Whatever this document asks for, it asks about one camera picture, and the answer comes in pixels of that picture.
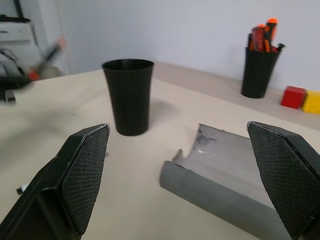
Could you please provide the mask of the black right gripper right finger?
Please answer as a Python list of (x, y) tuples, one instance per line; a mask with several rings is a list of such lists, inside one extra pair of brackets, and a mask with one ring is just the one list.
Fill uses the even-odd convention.
[(293, 240), (320, 238), (320, 155), (299, 134), (250, 121), (263, 186)]

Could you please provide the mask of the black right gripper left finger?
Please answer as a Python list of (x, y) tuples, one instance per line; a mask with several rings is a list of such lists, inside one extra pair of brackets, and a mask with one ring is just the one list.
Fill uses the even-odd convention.
[(70, 135), (3, 219), (0, 238), (80, 240), (100, 190), (109, 134), (104, 123)]

